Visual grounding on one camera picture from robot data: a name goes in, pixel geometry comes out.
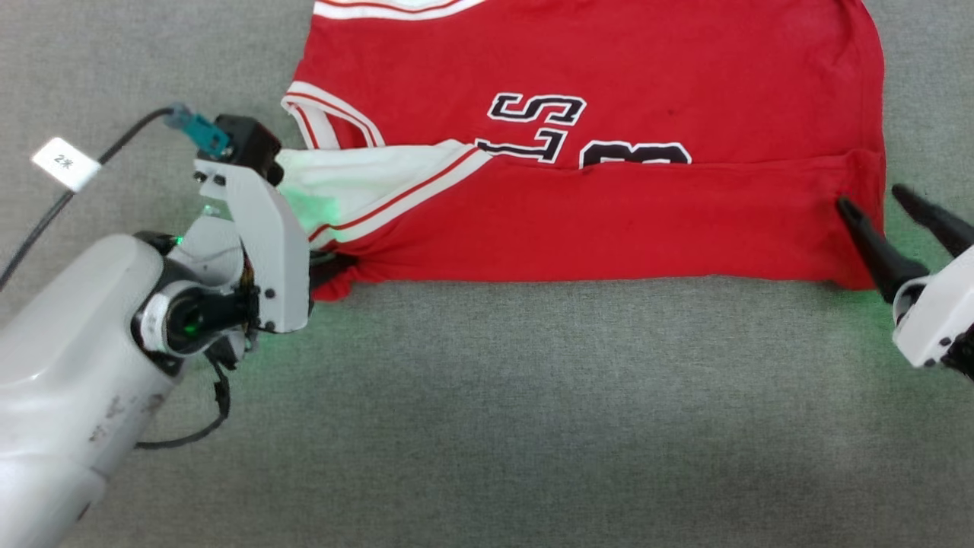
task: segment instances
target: basketball jersey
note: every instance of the basketball jersey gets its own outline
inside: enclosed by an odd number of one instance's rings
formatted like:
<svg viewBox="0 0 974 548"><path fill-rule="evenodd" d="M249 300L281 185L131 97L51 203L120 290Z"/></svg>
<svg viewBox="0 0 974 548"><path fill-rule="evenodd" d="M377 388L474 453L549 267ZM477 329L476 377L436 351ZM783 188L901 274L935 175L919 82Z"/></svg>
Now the basketball jersey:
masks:
<svg viewBox="0 0 974 548"><path fill-rule="evenodd" d="M332 242L359 255L353 277L730 274L865 288L833 203L849 194L881 226L881 88L859 0L320 0L283 105L311 149L406 154L417 149L397 146L454 139L494 156L472 150L483 166L449 192L417 191L425 201L391 221L449 235L397 229L410 244L398 250L386 229L368 245ZM334 190L314 173L310 195ZM466 201L468 186L484 194ZM309 226L331 226L318 215ZM478 261L455 246L516 256ZM370 269L380 248L403 270L387 255ZM593 248L605 260L583 265L579 250Z"/></svg>

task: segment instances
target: teal connector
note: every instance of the teal connector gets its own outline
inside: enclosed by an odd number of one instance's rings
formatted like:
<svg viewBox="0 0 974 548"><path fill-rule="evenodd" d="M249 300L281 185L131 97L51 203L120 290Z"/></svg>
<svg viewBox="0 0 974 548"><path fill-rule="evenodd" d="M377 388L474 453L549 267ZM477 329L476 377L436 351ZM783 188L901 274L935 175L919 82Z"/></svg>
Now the teal connector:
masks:
<svg viewBox="0 0 974 548"><path fill-rule="evenodd" d="M204 154L213 158L226 158L233 154L230 136L212 122L193 112L184 103L173 103L170 108L172 114L165 118L166 125L189 136Z"/></svg>

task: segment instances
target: jersey armhole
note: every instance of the jersey armhole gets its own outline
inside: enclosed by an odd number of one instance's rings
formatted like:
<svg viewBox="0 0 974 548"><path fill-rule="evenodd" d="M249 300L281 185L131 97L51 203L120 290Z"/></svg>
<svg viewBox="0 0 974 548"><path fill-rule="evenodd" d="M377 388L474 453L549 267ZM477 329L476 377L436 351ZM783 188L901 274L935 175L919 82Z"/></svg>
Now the jersey armhole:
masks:
<svg viewBox="0 0 974 548"><path fill-rule="evenodd" d="M374 150L283 150L278 191L312 249L372 234L466 180L494 157L455 140Z"/></svg>
<svg viewBox="0 0 974 548"><path fill-rule="evenodd" d="M294 82L281 106L294 118L309 149L385 146L379 128L367 116L325 90Z"/></svg>

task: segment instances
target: black number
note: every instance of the black number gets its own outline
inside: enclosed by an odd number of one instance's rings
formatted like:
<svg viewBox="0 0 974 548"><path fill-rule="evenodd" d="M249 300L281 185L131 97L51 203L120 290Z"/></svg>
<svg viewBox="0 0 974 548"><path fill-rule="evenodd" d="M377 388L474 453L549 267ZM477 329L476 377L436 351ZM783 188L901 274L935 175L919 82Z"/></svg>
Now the black number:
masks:
<svg viewBox="0 0 974 548"><path fill-rule="evenodd" d="M58 154L55 158L55 164L59 164L61 167L67 170L74 164L74 162L68 158L65 158L63 154Z"/></svg>
<svg viewBox="0 0 974 548"><path fill-rule="evenodd" d="M565 136L568 132L541 128L535 134L535 139L543 140L544 146L518 146L516 144L501 143L495 144L486 139L479 138L474 144L482 150L492 154L507 154L518 158L534 158L545 164L553 164L558 159L561 152L561 145L565 143Z"/></svg>
<svg viewBox="0 0 974 548"><path fill-rule="evenodd" d="M622 140L594 140L581 150L579 167L603 162L634 162L636 164L689 164L690 153L679 142L637 142Z"/></svg>
<svg viewBox="0 0 974 548"><path fill-rule="evenodd" d="M571 96L534 96L518 109L515 105L524 99L521 94L497 94L490 111L487 113L494 120L507 120L509 122L534 122L541 116L547 106L557 106L548 112L544 118L546 124L558 124L561 126L574 126L581 117L581 112L585 110L586 103L583 98Z"/></svg>

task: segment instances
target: black cable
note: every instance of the black cable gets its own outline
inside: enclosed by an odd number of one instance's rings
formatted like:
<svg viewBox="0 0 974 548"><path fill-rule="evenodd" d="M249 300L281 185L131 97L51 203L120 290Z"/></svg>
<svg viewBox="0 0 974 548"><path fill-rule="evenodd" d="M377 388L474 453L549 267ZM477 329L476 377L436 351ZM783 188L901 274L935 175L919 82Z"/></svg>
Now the black cable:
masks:
<svg viewBox="0 0 974 548"><path fill-rule="evenodd" d="M102 166L107 164L109 160L118 154L119 150L122 150L122 147L128 144L129 141L138 134L138 132L142 131L143 128L149 125L149 122L168 114L172 114L172 108L160 108L145 115L98 158L98 163ZM61 194L60 198L57 199L57 202L55 202L48 212L41 217L41 220L37 222L34 229L30 231L30 234L28 234L23 243L20 244L17 252L14 253L14 258L12 258L7 264L3 274L0 274L0 292L3 292L4 289L6 289L7 283L10 282L10 279L14 276L14 272L18 269L18 267L20 267L20 264L27 256L27 253L29 253L30 249L34 247L34 244L41 237L41 234L48 229L51 221L53 221L55 217L61 213L64 207L68 205L71 198L74 198L74 195L75 192L71 190L67 190Z"/></svg>
<svg viewBox="0 0 974 548"><path fill-rule="evenodd" d="M213 366L213 370L216 372L216 376L220 378L218 382L213 383L213 391L216 393L216 404L220 407L220 415L216 417L216 420L211 422L208 427L200 430L196 434L186 436L185 438L179 438L178 440L170 440L168 442L139 442L135 444L135 448L138 450L174 450L176 448L181 448L185 445L198 442L199 440L210 435L213 430L216 430L223 424L223 421L230 416L230 380L227 375L223 373L220 368L220 364L216 360L210 358L209 364Z"/></svg>
<svg viewBox="0 0 974 548"><path fill-rule="evenodd" d="M41 237L41 234L43 234L45 230L47 230L48 225L51 224L51 221L55 219L57 214L59 214L61 210L67 206L68 202L71 201L71 198L74 198L74 192L71 190L67 190L61 194L61 197L57 199L57 202L51 206L44 216L41 217L41 220L37 222L34 229L30 231L27 238L22 244L20 244L20 247L14 254L14 258L10 259L10 262L7 264L7 268L5 268L3 274L0 275L0 292L4 291L4 289L7 287L7 282L10 282L11 277L14 276L14 271L17 270L17 268L23 262L23 258L27 256L30 248L34 247L34 243L37 242L37 239Z"/></svg>

